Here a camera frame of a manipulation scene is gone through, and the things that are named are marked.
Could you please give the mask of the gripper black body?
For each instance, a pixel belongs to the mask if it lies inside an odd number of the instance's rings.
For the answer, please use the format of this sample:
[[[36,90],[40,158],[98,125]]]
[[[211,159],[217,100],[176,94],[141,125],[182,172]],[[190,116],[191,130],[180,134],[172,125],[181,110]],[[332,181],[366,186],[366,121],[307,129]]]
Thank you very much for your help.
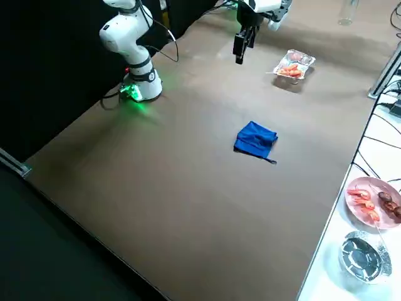
[[[241,30],[258,27],[263,22],[263,15],[255,13],[244,1],[238,2],[237,22],[241,25]]]

